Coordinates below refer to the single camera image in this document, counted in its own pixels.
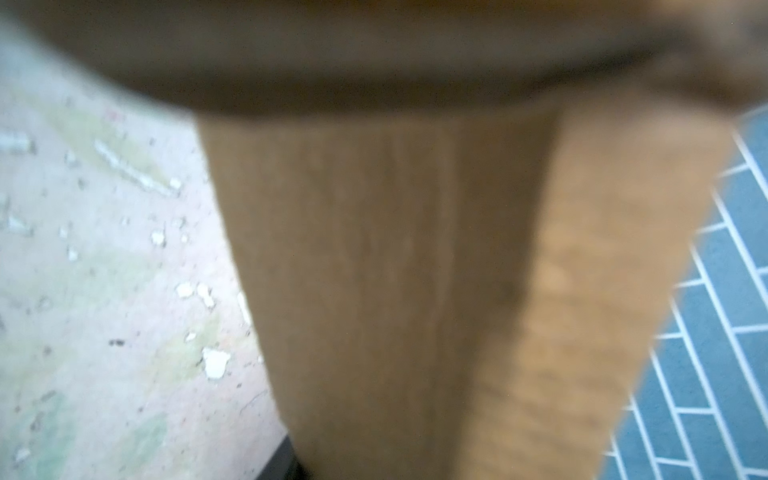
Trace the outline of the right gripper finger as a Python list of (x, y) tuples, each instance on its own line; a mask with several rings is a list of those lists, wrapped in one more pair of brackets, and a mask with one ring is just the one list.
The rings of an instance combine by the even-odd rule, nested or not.
[(270, 457), (256, 480), (308, 480), (309, 473), (301, 465), (293, 444), (286, 436)]

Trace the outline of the brown cardboard paper box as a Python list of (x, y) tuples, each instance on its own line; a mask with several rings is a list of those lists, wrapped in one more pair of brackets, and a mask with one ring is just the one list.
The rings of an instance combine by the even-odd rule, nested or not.
[(591, 479), (767, 97), (763, 1), (5, 1), (195, 113), (316, 479)]

